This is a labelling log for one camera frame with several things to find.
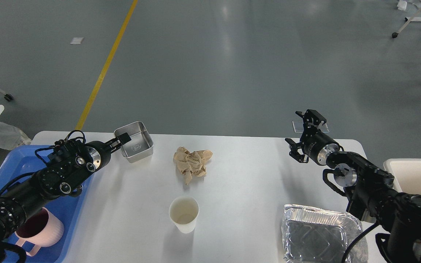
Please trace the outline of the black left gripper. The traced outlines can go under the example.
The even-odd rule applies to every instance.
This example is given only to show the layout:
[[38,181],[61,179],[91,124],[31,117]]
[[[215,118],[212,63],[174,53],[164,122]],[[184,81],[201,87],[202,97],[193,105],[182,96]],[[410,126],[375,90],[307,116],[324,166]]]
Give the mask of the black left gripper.
[[107,141],[92,141],[85,144],[88,155],[86,167],[89,172],[96,172],[106,166],[110,160],[112,152],[121,149],[122,145],[131,141],[128,133],[122,133],[119,136]]

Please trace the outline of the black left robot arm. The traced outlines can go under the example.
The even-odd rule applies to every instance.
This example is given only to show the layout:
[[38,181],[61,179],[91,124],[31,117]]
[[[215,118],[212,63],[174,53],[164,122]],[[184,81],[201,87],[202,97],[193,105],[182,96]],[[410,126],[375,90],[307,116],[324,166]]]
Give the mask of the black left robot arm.
[[6,251],[17,254],[18,262],[24,263],[25,250],[5,239],[51,201],[61,196],[79,196],[84,181],[106,166],[112,153],[130,141],[128,133],[107,142],[86,142],[84,134],[75,138],[68,134],[53,145],[35,150],[45,168],[19,175],[0,190],[0,263]]

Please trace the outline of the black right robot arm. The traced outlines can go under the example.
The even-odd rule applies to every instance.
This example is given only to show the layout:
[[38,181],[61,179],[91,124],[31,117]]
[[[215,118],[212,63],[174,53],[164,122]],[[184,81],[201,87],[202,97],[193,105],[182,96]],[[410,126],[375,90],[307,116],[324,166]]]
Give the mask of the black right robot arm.
[[299,163],[313,160],[323,166],[322,179],[329,188],[346,197],[346,211],[374,223],[346,248],[346,262],[353,247],[370,231],[381,226],[385,233],[375,235],[376,246],[388,263],[421,263],[421,194],[400,193],[393,188],[394,176],[359,153],[345,151],[334,139],[323,133],[326,118],[318,111],[296,111],[302,118],[303,132],[299,142],[291,138],[289,155]]

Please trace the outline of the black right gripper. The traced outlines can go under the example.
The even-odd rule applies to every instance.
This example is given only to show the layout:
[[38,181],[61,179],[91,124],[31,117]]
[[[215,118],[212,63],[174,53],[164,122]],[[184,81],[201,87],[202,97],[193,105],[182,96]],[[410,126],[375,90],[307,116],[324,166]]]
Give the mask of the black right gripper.
[[331,153],[340,150],[338,142],[324,133],[326,118],[317,110],[307,109],[305,112],[295,111],[302,118],[303,132],[300,142],[285,138],[289,144],[289,156],[298,163],[308,163],[308,157],[320,166],[326,166],[326,161]]

